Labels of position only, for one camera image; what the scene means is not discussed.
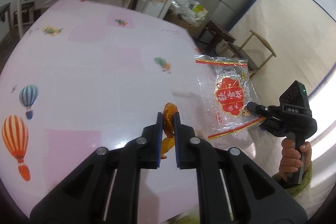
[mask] dried orange peel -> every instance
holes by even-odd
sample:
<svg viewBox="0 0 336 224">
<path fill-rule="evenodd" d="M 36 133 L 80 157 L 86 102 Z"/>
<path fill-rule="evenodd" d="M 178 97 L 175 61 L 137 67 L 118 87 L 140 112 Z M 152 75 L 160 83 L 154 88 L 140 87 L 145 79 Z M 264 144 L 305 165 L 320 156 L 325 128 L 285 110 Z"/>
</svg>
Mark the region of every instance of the dried orange peel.
<svg viewBox="0 0 336 224">
<path fill-rule="evenodd" d="M 177 107 L 173 103 L 167 103 L 163 110 L 163 131 L 168 138 L 174 137 L 173 117 L 177 111 Z"/>
<path fill-rule="evenodd" d="M 165 153 L 172 149 L 175 145 L 175 138 L 166 137 L 161 144 L 161 159 L 166 159 Z"/>
</svg>

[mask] red plastic bag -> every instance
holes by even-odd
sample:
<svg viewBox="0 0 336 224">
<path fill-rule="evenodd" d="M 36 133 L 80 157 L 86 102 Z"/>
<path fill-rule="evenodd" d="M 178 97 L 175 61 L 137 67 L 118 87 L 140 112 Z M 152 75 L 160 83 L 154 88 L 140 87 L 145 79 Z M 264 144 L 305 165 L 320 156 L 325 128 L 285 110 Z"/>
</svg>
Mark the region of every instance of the red plastic bag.
<svg viewBox="0 0 336 224">
<path fill-rule="evenodd" d="M 196 56 L 196 63 L 210 65 L 206 79 L 199 79 L 205 105 L 208 140 L 237 133 L 265 120 L 246 109 L 248 102 L 258 102 L 249 81 L 247 60 Z"/>
</svg>

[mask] silver screw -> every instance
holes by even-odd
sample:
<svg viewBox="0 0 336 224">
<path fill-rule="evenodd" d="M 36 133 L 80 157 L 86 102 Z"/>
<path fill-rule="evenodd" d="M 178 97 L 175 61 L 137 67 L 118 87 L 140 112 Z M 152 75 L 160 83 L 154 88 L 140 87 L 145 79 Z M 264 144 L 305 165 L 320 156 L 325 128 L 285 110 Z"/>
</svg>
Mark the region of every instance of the silver screw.
<svg viewBox="0 0 336 224">
<path fill-rule="evenodd" d="M 98 149 L 96 150 L 96 152 L 97 152 L 97 154 L 98 154 L 99 156 L 105 155 L 105 154 L 107 153 L 107 148 L 105 148 L 105 147 L 100 147 L 100 148 L 98 148 Z"/>
<path fill-rule="evenodd" d="M 190 139 L 190 142 L 191 142 L 192 144 L 199 144 L 199 143 L 201 142 L 201 140 L 200 140 L 199 138 L 197 138 L 197 137 L 192 137 L 192 138 Z"/>
<path fill-rule="evenodd" d="M 230 154 L 233 156 L 238 156 L 240 154 L 240 150 L 236 147 L 230 149 Z"/>
<path fill-rule="evenodd" d="M 137 142 L 138 144 L 145 144 L 145 143 L 147 143 L 147 140 L 146 140 L 146 138 L 144 138 L 144 137 L 140 137 L 140 138 L 137 138 L 137 139 L 136 139 L 136 142 Z"/>
</svg>

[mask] green sleeve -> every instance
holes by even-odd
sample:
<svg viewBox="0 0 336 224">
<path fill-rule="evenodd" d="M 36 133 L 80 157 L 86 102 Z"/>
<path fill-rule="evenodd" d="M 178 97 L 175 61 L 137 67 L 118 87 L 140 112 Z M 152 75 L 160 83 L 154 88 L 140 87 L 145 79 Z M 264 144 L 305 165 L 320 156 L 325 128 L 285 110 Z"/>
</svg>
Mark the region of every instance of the green sleeve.
<svg viewBox="0 0 336 224">
<path fill-rule="evenodd" d="M 295 197 L 299 193 L 301 193 L 309 184 L 311 181 L 313 171 L 312 171 L 312 164 L 309 165 L 307 171 L 305 172 L 302 183 L 300 185 L 295 185 L 290 187 L 281 177 L 279 173 L 276 173 L 274 176 L 272 176 L 273 179 L 275 179 L 276 182 L 278 182 L 284 189 L 292 196 Z"/>
</svg>

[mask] blue striped hot air balloon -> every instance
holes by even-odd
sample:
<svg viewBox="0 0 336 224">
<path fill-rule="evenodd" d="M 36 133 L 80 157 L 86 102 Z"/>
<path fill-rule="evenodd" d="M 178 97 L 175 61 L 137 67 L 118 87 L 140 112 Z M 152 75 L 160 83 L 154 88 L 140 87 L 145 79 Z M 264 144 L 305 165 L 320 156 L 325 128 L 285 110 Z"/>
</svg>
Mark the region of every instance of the blue striped hot air balloon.
<svg viewBox="0 0 336 224">
<path fill-rule="evenodd" d="M 30 120 L 33 117 L 33 111 L 30 109 L 34 104 L 37 96 L 39 95 L 39 89 L 35 85 L 28 85 L 20 92 L 20 102 L 26 107 L 26 117 Z"/>
</svg>

